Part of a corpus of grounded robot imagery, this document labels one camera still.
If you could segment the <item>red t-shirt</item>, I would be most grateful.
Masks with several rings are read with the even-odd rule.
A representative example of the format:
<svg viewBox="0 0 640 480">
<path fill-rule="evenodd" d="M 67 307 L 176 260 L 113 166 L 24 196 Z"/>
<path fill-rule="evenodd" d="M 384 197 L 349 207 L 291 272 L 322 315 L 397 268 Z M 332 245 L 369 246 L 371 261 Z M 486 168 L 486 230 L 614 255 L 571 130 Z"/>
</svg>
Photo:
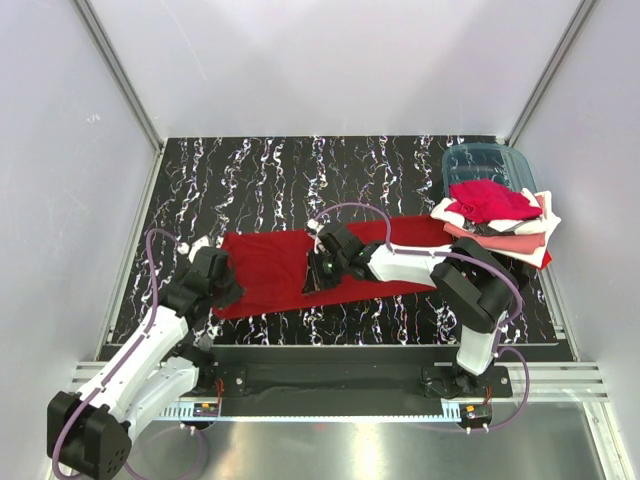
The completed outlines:
<svg viewBox="0 0 640 480">
<path fill-rule="evenodd" d="M 348 228 L 365 242 L 384 241 L 384 220 L 352 222 Z M 391 218 L 391 241 L 405 247 L 437 247 L 451 244 L 442 221 L 423 216 Z M 391 297 L 435 287 L 393 281 L 371 282 L 346 275 L 336 288 L 303 294 L 307 253 L 313 240 L 302 229 L 271 233 L 226 234 L 222 248 L 231 257 L 243 296 L 226 308 L 214 307 L 222 319 L 344 304 Z"/>
</svg>

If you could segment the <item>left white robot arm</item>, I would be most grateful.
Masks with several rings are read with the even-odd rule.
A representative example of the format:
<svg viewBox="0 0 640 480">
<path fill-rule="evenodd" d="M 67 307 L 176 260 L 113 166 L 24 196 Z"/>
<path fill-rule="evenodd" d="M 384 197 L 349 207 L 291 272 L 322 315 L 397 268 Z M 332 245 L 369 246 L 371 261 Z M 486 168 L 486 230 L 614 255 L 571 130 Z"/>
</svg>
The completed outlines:
<svg viewBox="0 0 640 480">
<path fill-rule="evenodd" d="M 230 254 L 200 246 L 165 287 L 111 360 L 79 390 L 58 392 L 47 406 L 47 454 L 57 478 L 112 479 L 141 432 L 186 393 L 221 392 L 212 353 L 184 343 L 215 307 L 239 300 Z"/>
</svg>

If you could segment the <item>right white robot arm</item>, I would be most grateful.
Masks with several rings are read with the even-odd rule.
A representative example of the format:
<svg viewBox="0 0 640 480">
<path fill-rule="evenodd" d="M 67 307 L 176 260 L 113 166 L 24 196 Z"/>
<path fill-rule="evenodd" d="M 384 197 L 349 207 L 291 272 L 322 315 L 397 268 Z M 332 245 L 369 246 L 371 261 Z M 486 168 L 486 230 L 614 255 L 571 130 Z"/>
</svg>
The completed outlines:
<svg viewBox="0 0 640 480">
<path fill-rule="evenodd" d="M 407 247 L 389 238 L 366 244 L 342 223 L 317 220 L 307 223 L 307 233 L 313 247 L 305 294 L 335 289 L 347 276 L 436 288 L 462 325 L 455 387 L 470 397 L 488 387 L 499 333 L 523 308 L 516 279 L 490 251 L 469 237 L 439 247 Z"/>
</svg>

